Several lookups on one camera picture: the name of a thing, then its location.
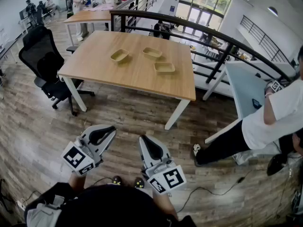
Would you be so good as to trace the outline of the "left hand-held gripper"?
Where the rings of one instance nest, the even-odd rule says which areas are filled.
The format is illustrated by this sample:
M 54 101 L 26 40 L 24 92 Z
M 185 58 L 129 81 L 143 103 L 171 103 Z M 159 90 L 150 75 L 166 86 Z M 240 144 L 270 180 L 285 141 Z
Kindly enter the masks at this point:
M 86 175 L 103 162 L 101 155 L 115 136 L 116 128 L 112 125 L 90 126 L 74 142 L 69 142 L 61 158 L 77 175 Z

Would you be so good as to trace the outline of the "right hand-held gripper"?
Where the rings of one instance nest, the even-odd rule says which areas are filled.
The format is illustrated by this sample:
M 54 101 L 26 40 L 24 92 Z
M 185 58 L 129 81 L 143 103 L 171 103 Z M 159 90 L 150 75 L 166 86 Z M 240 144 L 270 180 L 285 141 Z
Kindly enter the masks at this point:
M 142 174 L 157 194 L 167 194 L 187 183 L 181 165 L 176 165 L 166 145 L 150 135 L 139 137 L 145 168 Z

